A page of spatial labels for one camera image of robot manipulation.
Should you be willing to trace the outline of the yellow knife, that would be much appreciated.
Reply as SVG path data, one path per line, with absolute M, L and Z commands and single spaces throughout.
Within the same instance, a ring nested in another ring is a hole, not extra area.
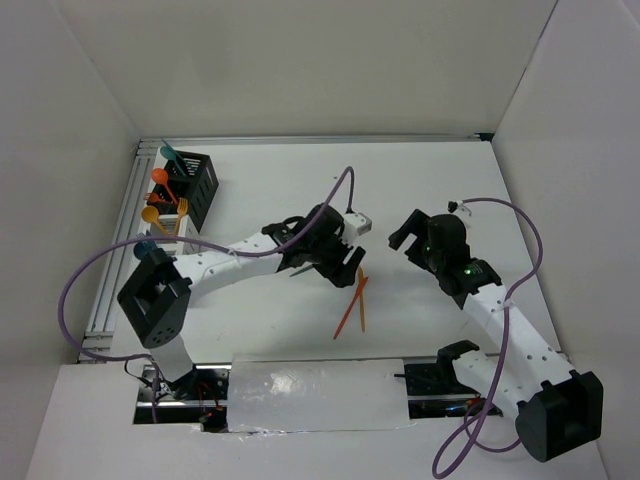
M 364 274 L 364 270 L 362 267 L 358 270 L 358 279 L 359 279 L 359 319 L 360 319 L 360 328 L 361 332 L 366 332 L 366 311 L 365 311 L 365 300 L 364 300 L 364 288 L 366 286 L 368 278 Z

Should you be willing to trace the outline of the yellow fork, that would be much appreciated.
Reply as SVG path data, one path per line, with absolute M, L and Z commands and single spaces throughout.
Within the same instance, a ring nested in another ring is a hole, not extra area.
M 173 235 L 177 236 L 180 231 L 181 221 L 189 212 L 189 202 L 186 198 L 181 197 L 177 204 L 177 218 L 174 224 Z

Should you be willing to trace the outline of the teal spoon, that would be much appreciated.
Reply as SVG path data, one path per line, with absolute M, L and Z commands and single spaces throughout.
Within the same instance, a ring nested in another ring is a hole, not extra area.
M 161 142 L 161 155 L 174 164 L 179 175 L 189 177 L 188 166 L 184 158 L 165 139 L 161 139 Z

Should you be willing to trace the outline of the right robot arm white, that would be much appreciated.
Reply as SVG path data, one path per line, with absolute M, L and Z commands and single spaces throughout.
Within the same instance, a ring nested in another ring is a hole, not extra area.
M 415 239 L 405 252 L 408 260 L 434 275 L 441 290 L 501 350 L 491 359 L 470 341 L 440 349 L 440 387 L 457 392 L 466 386 L 491 398 L 540 462 L 598 439 L 601 381 L 592 372 L 578 372 L 538 333 L 493 267 L 472 256 L 463 221 L 453 214 L 429 216 L 414 210 L 390 235 L 390 247 L 399 249 L 409 236 Z

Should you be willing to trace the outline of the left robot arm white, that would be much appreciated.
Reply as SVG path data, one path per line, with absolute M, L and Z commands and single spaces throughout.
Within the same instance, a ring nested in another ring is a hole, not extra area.
M 269 224 L 221 250 L 171 256 L 154 247 L 144 254 L 117 300 L 159 367 L 163 389 L 186 399 L 202 379 L 181 337 L 191 301 L 240 281 L 305 265 L 337 288 L 351 286 L 365 255 L 356 241 L 371 227 L 362 213 L 317 205 L 306 216 Z

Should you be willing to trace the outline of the teal fork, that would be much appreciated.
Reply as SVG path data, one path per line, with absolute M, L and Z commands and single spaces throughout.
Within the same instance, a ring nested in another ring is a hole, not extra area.
M 302 274 L 307 273 L 307 272 L 309 272 L 311 270 L 314 270 L 314 269 L 315 269 L 315 267 L 313 265 L 308 265 L 306 267 L 303 267 L 303 268 L 300 268 L 300 269 L 294 271 L 293 273 L 290 274 L 290 277 L 296 277 L 296 276 L 302 275 Z

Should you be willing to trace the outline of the yellow spoon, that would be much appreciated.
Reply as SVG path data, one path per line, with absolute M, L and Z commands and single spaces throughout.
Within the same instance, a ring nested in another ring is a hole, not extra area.
M 141 211 L 141 219 L 146 223 L 155 225 L 157 229 L 164 234 L 165 236 L 172 236 L 172 233 L 169 232 L 160 222 L 160 213 L 158 209 L 154 206 L 148 205 L 144 207 Z

